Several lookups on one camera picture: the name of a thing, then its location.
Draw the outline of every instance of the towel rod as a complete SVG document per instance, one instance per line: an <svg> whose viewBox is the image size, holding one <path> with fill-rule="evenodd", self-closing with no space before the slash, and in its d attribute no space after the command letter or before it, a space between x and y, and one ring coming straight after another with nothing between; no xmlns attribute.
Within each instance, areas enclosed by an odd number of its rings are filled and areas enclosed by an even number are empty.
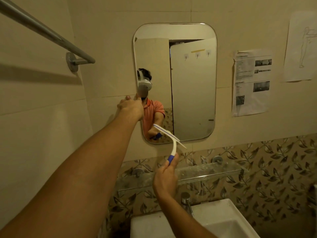
<svg viewBox="0 0 317 238"><path fill-rule="evenodd" d="M66 53L66 62L72 72L78 71L78 65L96 62L83 50L79 49L74 44L54 32L52 29L31 16L29 13L18 7L10 0L0 0L0 12L70 51Z"/></svg>

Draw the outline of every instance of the paper sheet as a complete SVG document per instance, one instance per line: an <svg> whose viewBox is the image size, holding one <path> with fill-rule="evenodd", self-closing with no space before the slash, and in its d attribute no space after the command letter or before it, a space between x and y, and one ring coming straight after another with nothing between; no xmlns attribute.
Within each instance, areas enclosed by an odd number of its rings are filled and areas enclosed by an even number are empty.
<svg viewBox="0 0 317 238"><path fill-rule="evenodd" d="M232 116L263 113L268 110L272 53L250 50L235 53Z"/></svg>
<svg viewBox="0 0 317 238"><path fill-rule="evenodd" d="M286 82L317 76L317 12L299 11L291 16L284 62Z"/></svg>

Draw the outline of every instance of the white sink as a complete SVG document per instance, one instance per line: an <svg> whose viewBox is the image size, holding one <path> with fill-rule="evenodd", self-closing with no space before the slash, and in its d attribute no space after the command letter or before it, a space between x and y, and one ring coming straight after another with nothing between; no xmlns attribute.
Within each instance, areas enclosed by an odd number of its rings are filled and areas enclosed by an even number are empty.
<svg viewBox="0 0 317 238"><path fill-rule="evenodd" d="M260 238L230 199L192 206L194 218L218 238ZM163 214L134 217L131 238L175 237Z"/></svg>

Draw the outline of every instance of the orange shirt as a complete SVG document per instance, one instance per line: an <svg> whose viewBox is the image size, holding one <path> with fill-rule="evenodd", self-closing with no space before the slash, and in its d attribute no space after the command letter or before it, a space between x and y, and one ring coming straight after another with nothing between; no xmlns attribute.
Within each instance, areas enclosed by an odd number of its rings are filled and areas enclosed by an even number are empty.
<svg viewBox="0 0 317 238"><path fill-rule="evenodd" d="M146 104L143 106L144 118L142 121L143 133L147 140L150 140L148 131L154 124L154 115L156 112L160 112L165 117L164 107L160 101L153 101L147 99Z"/></svg>

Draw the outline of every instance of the faucet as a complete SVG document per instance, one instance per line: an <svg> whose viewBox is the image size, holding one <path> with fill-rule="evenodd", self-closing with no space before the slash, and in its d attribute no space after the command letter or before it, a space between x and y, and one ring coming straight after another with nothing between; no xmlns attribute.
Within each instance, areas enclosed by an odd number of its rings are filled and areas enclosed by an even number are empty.
<svg viewBox="0 0 317 238"><path fill-rule="evenodd" d="M188 192L182 192L181 195L181 203L182 203L182 207L184 208L184 210L186 210L186 212L193 216L193 210L192 210L192 207L191 207L191 196L189 195Z"/></svg>

